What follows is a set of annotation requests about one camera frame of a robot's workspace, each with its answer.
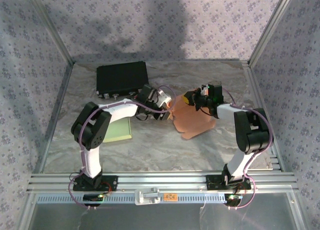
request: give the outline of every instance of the black mounting plate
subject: black mounting plate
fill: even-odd
[[[82,192],[109,192],[109,185],[111,186],[111,191],[117,190],[118,176],[103,176],[101,177],[101,184],[94,188],[91,184],[85,181],[81,176],[74,180],[73,191]]]
[[[250,179],[245,178],[243,182],[234,185],[224,185],[222,175],[206,175],[206,189],[210,190],[251,190]]]

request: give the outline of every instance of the orange label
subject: orange label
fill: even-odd
[[[177,202],[178,201],[178,194],[164,194],[163,200]]]

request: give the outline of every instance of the enclosure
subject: enclosure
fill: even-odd
[[[2,0],[0,227],[319,229],[319,14],[320,0]],[[171,120],[131,118],[132,139],[100,146],[103,175],[118,177],[111,210],[73,203],[69,175],[83,165],[71,126],[86,103],[114,102],[97,97],[97,67],[135,61],[155,88],[218,80],[265,110],[274,144],[250,166],[247,210],[207,189],[238,149],[224,119],[186,140]],[[143,188],[159,188],[160,204],[135,206]]]

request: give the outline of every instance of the yellow object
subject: yellow object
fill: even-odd
[[[163,200],[170,201],[170,202],[177,202],[178,201],[178,194],[164,194]]]
[[[130,118],[123,118],[109,124],[103,143],[132,139]]]
[[[182,99],[186,104],[189,104],[189,100],[185,96],[182,96]]]

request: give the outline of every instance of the screw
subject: screw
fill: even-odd
[[[113,95],[113,98],[115,99],[115,101],[116,101],[116,99],[117,99],[118,96],[119,96],[118,94],[114,94],[114,95]]]

